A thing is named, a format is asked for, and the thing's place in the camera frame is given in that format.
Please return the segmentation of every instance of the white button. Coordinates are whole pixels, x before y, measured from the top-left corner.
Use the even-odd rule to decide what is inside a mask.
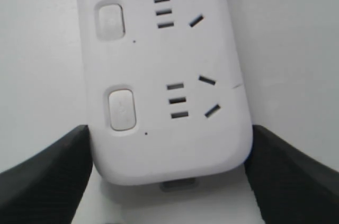
[[[99,8],[97,33],[100,39],[116,40],[124,36],[122,9],[118,4],[104,5]]]
[[[134,98],[130,90],[111,93],[109,103],[113,130],[129,130],[136,125]]]

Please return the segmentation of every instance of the power strip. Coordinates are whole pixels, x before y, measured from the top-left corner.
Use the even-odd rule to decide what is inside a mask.
[[[243,163],[252,124],[226,0],[78,0],[99,173],[139,185]]]

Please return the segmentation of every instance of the power button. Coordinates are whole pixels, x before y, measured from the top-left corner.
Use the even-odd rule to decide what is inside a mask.
[[[136,125],[132,91],[124,89],[112,92],[109,96],[109,106],[113,130],[129,130]]]

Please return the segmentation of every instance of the white power strip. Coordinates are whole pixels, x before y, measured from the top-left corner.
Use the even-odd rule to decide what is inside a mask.
[[[78,0],[99,173],[120,185],[240,165],[252,124],[226,0]]]

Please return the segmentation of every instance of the white wall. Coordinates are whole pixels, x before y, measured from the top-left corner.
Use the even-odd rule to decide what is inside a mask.
[[[339,0],[228,2],[254,123],[339,171]],[[86,111],[76,0],[0,6],[4,171],[86,123]],[[261,222],[242,169],[202,182],[164,198],[152,186],[109,186],[93,172],[74,223]]]

